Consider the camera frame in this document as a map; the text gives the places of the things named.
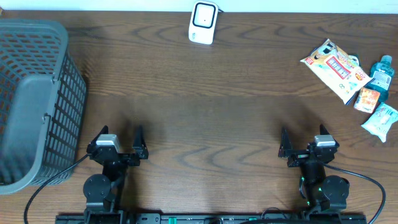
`plastic bottle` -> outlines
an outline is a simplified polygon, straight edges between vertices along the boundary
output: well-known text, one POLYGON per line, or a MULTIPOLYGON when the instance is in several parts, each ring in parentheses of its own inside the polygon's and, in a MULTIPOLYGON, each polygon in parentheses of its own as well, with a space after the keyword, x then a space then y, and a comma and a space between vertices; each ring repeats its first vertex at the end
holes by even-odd
POLYGON ((371 69, 371 78, 374 80, 366 86, 380 93, 379 102, 381 103, 388 99, 388 89, 395 72, 391 67, 391 61, 392 57, 385 55, 380 62, 375 63, 371 69))

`food packet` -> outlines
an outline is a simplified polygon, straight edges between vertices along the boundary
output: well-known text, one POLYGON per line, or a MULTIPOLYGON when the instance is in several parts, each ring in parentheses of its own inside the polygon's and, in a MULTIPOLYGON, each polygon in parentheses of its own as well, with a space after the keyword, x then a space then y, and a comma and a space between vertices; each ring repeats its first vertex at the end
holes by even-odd
POLYGON ((348 104, 355 93, 372 80, 341 48, 329 39, 301 60, 348 104))
POLYGON ((362 124, 362 128, 378 136, 382 142, 385 142, 388 130, 397 120, 398 111, 385 103, 381 103, 368 121, 362 124))
POLYGON ((354 108, 363 112, 373 113, 379 96, 380 93, 378 91, 362 87, 354 104, 354 108))

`white wall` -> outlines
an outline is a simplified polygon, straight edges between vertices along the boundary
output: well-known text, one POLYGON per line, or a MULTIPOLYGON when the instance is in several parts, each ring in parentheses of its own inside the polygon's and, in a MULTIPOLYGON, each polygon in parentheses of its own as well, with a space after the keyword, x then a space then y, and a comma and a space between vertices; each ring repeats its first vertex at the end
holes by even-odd
MULTIPOLYGON (((1 0, 5 10, 192 11, 196 0, 1 0)), ((398 14, 398 0, 212 0, 225 12, 398 14)))

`wood grain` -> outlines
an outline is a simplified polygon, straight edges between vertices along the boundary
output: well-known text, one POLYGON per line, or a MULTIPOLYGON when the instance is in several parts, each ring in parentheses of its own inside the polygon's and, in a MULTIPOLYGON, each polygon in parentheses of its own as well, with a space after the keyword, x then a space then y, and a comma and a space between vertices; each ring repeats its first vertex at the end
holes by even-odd
MULTIPOLYGON (((299 60, 330 38, 357 53, 369 71, 384 54, 398 58, 398 16, 224 13, 209 46, 188 40, 189 13, 6 11, 5 17, 51 19, 67 28, 69 51, 89 84, 78 157, 105 124, 126 151, 135 128, 144 125, 150 156, 129 170, 125 208, 198 213, 302 207, 300 171, 277 158, 280 129, 288 128, 294 146, 302 148, 323 123, 341 145, 332 164, 380 181, 387 203, 377 223, 396 223, 398 126, 382 144, 360 127, 369 115, 345 106, 299 60)), ((397 91, 395 78, 387 101, 395 108, 397 91)), ((100 172, 100 165, 84 161, 70 180, 43 189, 30 222, 81 213, 83 183, 100 172)), ((338 175, 351 183, 347 211, 370 220, 380 190, 338 175)), ((0 222, 22 223, 36 188, 0 196, 0 222)))

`black cable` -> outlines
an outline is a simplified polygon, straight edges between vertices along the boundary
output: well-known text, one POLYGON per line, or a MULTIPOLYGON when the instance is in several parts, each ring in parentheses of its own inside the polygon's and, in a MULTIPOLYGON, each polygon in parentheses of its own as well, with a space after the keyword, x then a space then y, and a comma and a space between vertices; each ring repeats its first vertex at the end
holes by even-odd
POLYGON ((58 174, 55 174, 54 176, 52 176, 51 178, 49 178, 46 182, 44 182, 36 191, 35 193, 30 197, 29 201, 26 204, 25 207, 25 211, 24 211, 24 223, 25 224, 29 224, 29 222, 27 221, 27 211, 29 210, 29 207, 31 205, 31 203, 33 202, 33 199, 35 199, 36 195, 47 185, 49 184, 51 181, 53 181, 53 179, 57 178, 59 175, 62 175, 66 172, 68 172, 70 169, 74 168, 75 166, 77 166, 79 163, 81 163, 83 160, 85 160, 87 157, 89 156, 89 154, 86 154, 85 156, 83 156, 81 159, 79 159, 77 162, 75 162, 74 164, 72 164, 70 167, 64 169, 63 171, 59 172, 58 174))
POLYGON ((271 209, 278 210, 278 211, 285 217, 285 219, 287 219, 285 213, 282 212, 282 211, 281 211, 279 208, 277 208, 277 207, 269 207, 269 208, 267 208, 267 209, 266 209, 265 211, 263 211, 263 213, 261 214, 261 219, 265 219, 266 213, 267 213, 269 210, 271 210, 271 209))
POLYGON ((366 177, 365 175, 357 174, 357 173, 355 173, 355 172, 351 172, 351 171, 344 170, 344 169, 340 169, 340 168, 337 168, 337 167, 328 165, 328 164, 326 164, 326 163, 324 163, 324 162, 321 162, 321 161, 318 161, 318 162, 319 162, 321 165, 323 165, 324 167, 327 167, 327 168, 329 168, 329 169, 337 170, 337 171, 340 171, 340 172, 343 172, 343 173, 346 173, 346 174, 354 175, 354 176, 356 176, 356 177, 364 178, 365 180, 368 180, 368 181, 370 181, 370 182, 376 184, 376 185, 381 189, 382 199, 381 199, 380 207, 379 207, 379 209, 377 210, 376 214, 374 214, 373 218, 369 221, 368 224, 374 223, 374 221, 378 218, 378 216, 380 215, 381 211, 383 210, 384 204, 386 203, 386 191, 384 190, 384 187, 383 187, 379 182, 375 181, 374 179, 372 179, 372 178, 370 178, 370 177, 366 177))

